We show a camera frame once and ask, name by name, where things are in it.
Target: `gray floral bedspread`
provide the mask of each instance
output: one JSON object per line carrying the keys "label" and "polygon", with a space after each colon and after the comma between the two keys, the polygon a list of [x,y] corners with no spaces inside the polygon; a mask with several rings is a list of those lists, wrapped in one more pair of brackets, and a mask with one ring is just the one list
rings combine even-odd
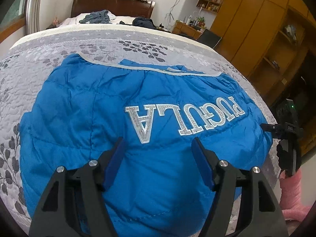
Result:
{"label": "gray floral bedspread", "polygon": [[[0,61],[0,197],[22,229],[31,223],[25,206],[20,177],[19,122],[32,109],[43,82],[71,53],[82,52],[90,59],[119,63],[129,59],[156,65],[184,65],[208,74],[223,72],[233,77],[262,110],[268,123],[275,119],[252,85],[222,56],[183,40],[149,33],[122,30],[85,30],[65,32],[24,42],[12,48]],[[279,167],[276,140],[263,166],[272,186]],[[228,232],[236,226],[235,202]]]}

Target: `cable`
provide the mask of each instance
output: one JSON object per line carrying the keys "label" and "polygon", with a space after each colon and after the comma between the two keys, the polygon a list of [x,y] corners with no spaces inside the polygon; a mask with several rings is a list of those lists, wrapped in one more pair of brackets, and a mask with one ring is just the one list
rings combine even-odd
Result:
{"label": "cable", "polygon": [[168,23],[167,27],[174,27],[174,25],[175,25],[175,24],[170,25],[171,20],[175,21],[173,15],[172,15],[172,11],[173,11],[174,7],[176,7],[178,5],[179,2],[180,2],[180,0],[176,0],[174,5],[170,8],[169,13],[167,13],[165,16],[165,19],[167,19],[167,23]]}

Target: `bookshelf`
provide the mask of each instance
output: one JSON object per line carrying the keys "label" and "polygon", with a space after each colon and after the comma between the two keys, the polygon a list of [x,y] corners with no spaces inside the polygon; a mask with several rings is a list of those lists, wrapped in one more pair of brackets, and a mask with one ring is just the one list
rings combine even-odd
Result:
{"label": "bookshelf", "polygon": [[197,7],[202,8],[204,11],[218,13],[224,0],[199,0]]}

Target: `black chair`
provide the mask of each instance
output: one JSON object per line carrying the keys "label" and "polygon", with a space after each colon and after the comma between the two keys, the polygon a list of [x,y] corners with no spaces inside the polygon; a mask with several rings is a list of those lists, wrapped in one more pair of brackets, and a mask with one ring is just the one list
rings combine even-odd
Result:
{"label": "black chair", "polygon": [[215,49],[215,47],[220,43],[221,40],[221,37],[214,34],[212,31],[205,29],[203,34],[201,34],[200,37],[197,39],[197,42]]}

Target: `window frame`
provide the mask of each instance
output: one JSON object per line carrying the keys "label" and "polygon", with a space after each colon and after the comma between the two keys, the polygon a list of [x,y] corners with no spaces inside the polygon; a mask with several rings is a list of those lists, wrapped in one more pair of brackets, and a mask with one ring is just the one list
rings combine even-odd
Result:
{"label": "window frame", "polygon": [[0,28],[0,43],[2,43],[15,31],[26,25],[26,6],[27,0],[21,0],[19,6],[20,15],[11,20],[7,25]]}

